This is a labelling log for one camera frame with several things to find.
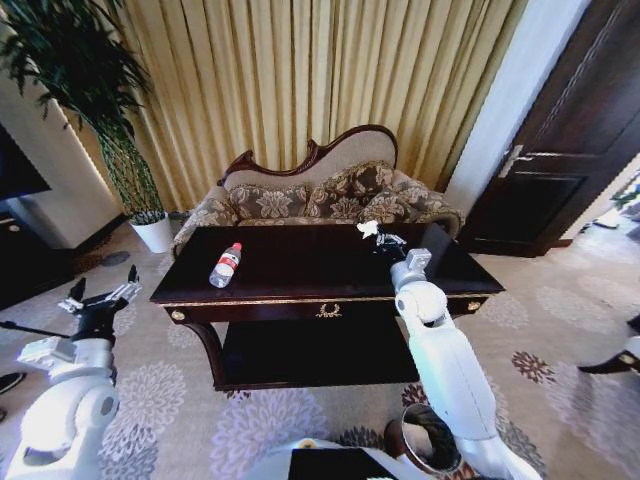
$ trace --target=table top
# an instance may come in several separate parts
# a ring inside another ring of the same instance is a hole
[[[447,295],[492,294],[504,290],[436,224],[389,224],[408,248],[424,247],[432,258],[427,279]],[[230,284],[209,284],[222,252],[242,243],[242,258]],[[373,253],[375,240],[362,239],[355,225],[200,227],[151,296],[158,304],[213,304],[291,299],[393,298],[386,255]]]

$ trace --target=white flower pot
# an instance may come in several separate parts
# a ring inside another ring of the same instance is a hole
[[[171,235],[171,226],[169,225],[169,217],[164,214],[164,218],[156,223],[149,225],[133,225],[140,238],[147,244],[149,250],[153,253],[164,253],[169,251],[173,236]]]

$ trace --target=lower shelf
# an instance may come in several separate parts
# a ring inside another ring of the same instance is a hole
[[[404,383],[418,380],[395,318],[229,324],[226,383],[216,390]]]

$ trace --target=sofa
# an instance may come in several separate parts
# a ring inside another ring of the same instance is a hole
[[[398,146],[381,125],[313,140],[296,168],[269,170],[248,150],[236,158],[174,238],[175,258],[198,227],[380,223],[440,224],[456,237],[462,214],[439,192],[396,169]]]

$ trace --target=television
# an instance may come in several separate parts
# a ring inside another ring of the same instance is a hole
[[[0,124],[0,201],[51,190]]]

